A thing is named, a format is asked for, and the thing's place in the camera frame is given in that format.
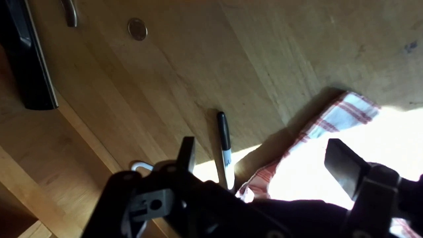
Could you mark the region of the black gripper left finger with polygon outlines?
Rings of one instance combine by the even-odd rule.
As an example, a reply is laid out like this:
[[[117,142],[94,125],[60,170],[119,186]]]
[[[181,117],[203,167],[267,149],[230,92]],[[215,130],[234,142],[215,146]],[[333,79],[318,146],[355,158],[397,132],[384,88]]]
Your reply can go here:
[[[196,152],[196,141],[193,136],[185,136],[183,138],[179,156],[176,158],[176,166],[180,170],[192,171],[195,167],[195,152]]]

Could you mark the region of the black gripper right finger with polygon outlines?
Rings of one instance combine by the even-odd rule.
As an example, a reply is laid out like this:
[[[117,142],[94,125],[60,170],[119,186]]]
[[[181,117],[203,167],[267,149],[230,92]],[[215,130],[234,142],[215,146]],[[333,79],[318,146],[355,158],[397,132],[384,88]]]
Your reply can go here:
[[[363,177],[370,169],[370,165],[340,138],[328,140],[324,165],[352,199],[357,197]]]

